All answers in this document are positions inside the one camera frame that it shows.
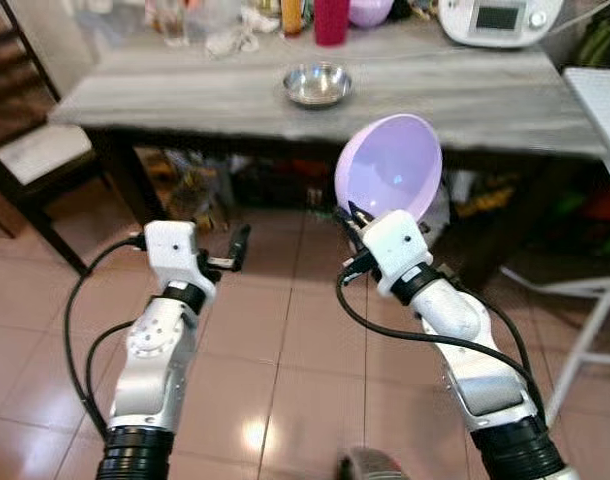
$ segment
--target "chair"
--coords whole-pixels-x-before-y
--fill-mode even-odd
[[[578,96],[580,103],[591,117],[610,151],[610,70],[569,68],[565,71],[564,77]],[[610,174],[610,155],[603,161]],[[551,425],[583,363],[610,365],[610,355],[590,351],[594,338],[610,313],[610,277],[534,285],[506,268],[503,268],[502,271],[527,288],[541,293],[598,298],[554,387],[554,393],[547,406],[547,423]]]
[[[86,265],[44,212],[94,177],[101,164],[84,132],[46,123],[60,100],[6,1],[0,0],[0,192],[79,273]]]

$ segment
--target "gray table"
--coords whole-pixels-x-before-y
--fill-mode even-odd
[[[146,223],[165,212],[134,144],[335,161],[364,125],[394,113],[421,115],[438,133],[446,166],[518,170],[534,179],[472,251],[462,274],[474,286],[516,247],[579,165],[606,152],[539,48],[457,46],[437,24],[420,20],[352,30],[336,49],[316,47],[311,32],[260,40],[258,52],[212,60],[200,47],[166,48],[154,33],[134,38],[104,59],[51,121],[87,131],[134,215]],[[323,111],[291,104],[283,74],[312,60],[346,66],[353,95]]]

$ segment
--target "white chair cushion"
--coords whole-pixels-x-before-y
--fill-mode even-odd
[[[610,70],[568,68],[565,79],[610,148]],[[603,159],[610,174],[610,157]]]
[[[0,148],[0,161],[27,185],[90,151],[92,144],[78,127],[45,125]]]

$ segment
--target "white appliance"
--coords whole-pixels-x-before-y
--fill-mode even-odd
[[[554,25],[564,0],[440,0],[449,37],[465,45],[519,48],[538,42]]]

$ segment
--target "table leg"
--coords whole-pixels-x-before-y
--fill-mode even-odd
[[[141,225],[164,220],[167,213],[132,145],[110,132],[86,130],[118,193]]]
[[[547,212],[582,163],[562,159],[544,160],[531,181],[516,191],[514,198],[491,229],[481,232],[480,241],[460,271],[464,285],[474,290],[489,278],[525,240],[534,224]]]

